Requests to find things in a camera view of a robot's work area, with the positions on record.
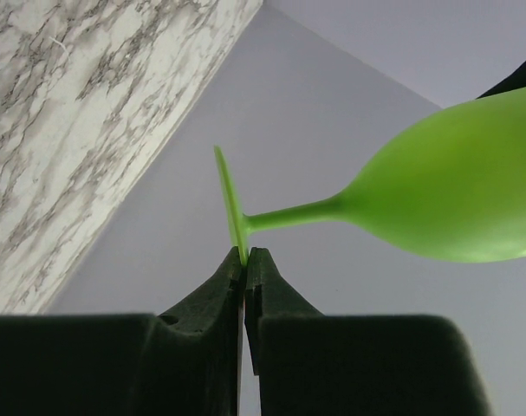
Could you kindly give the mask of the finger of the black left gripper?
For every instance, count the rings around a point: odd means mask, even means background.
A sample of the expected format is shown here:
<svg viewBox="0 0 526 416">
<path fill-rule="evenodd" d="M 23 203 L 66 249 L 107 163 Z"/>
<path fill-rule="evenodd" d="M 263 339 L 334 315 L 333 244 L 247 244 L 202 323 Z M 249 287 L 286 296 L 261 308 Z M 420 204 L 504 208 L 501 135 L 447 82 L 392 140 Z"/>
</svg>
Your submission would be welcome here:
<svg viewBox="0 0 526 416">
<path fill-rule="evenodd" d="M 526 60 L 515 71 L 501 80 L 494 87 L 479 95 L 478 99 L 506 93 L 520 88 L 526 88 Z"/>
</svg>

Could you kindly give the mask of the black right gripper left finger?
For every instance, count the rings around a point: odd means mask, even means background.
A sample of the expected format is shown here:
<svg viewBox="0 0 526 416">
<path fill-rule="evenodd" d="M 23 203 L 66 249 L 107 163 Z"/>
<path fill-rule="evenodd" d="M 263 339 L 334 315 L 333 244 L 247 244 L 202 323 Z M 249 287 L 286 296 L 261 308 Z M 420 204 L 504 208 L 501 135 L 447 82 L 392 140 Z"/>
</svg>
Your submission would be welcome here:
<svg viewBox="0 0 526 416">
<path fill-rule="evenodd" d="M 235 415 L 237 249 L 160 315 L 0 315 L 0 415 Z"/>
</svg>

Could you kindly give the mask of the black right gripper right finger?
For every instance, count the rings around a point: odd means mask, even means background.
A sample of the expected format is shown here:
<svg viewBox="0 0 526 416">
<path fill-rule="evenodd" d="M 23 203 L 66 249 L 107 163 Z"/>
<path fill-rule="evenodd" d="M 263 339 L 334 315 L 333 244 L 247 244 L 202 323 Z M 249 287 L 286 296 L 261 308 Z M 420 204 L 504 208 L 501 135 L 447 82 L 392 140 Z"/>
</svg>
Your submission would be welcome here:
<svg viewBox="0 0 526 416">
<path fill-rule="evenodd" d="M 247 266 L 245 327 L 264 415 L 489 415 L 463 333 L 435 315 L 324 315 L 269 251 Z"/>
</svg>

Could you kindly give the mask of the green plastic wine glass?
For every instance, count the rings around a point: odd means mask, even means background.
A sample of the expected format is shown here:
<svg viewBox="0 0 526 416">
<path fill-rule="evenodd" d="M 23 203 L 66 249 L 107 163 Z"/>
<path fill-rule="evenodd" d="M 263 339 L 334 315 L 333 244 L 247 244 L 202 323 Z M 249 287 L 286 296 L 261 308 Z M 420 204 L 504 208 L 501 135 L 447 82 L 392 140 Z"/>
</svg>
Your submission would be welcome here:
<svg viewBox="0 0 526 416">
<path fill-rule="evenodd" d="M 526 87 L 431 114 L 385 144 L 330 198 L 243 212 L 224 154 L 215 159 L 231 243 L 251 234 L 346 222 L 412 254 L 454 263 L 526 257 Z"/>
</svg>

